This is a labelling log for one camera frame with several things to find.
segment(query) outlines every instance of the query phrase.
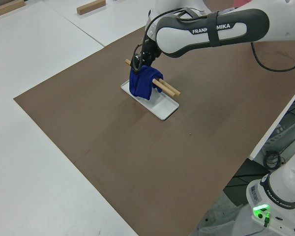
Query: brown table surface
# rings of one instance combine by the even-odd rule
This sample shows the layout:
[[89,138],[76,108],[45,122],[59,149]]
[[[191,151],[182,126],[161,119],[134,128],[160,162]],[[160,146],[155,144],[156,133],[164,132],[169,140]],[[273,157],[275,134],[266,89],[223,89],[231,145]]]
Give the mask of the brown table surface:
[[[140,236],[186,236],[295,94],[249,44],[194,50],[153,66],[178,88],[161,121],[126,94],[124,59],[143,29],[15,98]],[[257,43],[266,65],[295,64],[295,42]]]

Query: cable connector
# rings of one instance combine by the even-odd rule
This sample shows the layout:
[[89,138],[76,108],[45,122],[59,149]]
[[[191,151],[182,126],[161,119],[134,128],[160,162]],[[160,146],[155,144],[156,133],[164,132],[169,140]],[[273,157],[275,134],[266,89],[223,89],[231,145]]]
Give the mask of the cable connector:
[[265,215],[265,224],[264,224],[264,226],[267,227],[269,222],[270,222],[270,212],[267,212],[266,215]]

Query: white tray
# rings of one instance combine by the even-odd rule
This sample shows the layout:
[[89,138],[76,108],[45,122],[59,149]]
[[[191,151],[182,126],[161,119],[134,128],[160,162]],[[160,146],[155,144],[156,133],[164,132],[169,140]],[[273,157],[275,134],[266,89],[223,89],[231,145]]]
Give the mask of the white tray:
[[134,97],[129,90],[129,80],[124,82],[121,85],[121,88],[161,120],[167,119],[167,117],[169,117],[179,107],[179,104],[176,101],[163,92],[159,93],[157,89],[154,88],[152,89],[150,100],[146,100],[141,97]]

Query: blue cloth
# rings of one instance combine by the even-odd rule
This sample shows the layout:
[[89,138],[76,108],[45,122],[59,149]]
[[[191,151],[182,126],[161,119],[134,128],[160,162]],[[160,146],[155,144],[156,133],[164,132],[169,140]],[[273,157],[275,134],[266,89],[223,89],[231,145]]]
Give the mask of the blue cloth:
[[162,92],[162,89],[152,83],[152,80],[155,78],[163,79],[163,75],[151,66],[142,66],[141,70],[137,74],[135,74],[134,70],[131,69],[129,77],[131,94],[135,97],[142,97],[149,100],[152,88],[157,88],[159,92]]

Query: wooden stick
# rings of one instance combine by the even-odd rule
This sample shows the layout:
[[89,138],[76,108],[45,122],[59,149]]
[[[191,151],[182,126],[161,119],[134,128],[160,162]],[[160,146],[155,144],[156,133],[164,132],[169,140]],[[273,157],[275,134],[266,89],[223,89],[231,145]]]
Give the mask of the wooden stick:
[[6,4],[3,4],[0,6],[0,16],[15,9],[18,9],[22,6],[25,6],[24,0],[14,0]]
[[[130,65],[131,61],[129,59],[126,59],[124,61],[126,64]],[[180,95],[181,92],[179,92],[177,89],[175,89],[170,84],[166,83],[164,80],[160,78],[156,78],[152,80],[152,83],[161,88],[164,92],[166,92],[168,95],[174,97],[175,95]]]
[[106,5],[106,0],[96,0],[88,4],[85,4],[83,6],[79,6],[77,8],[77,12],[79,15],[83,15],[85,13],[88,13],[90,11],[93,11],[105,5]]

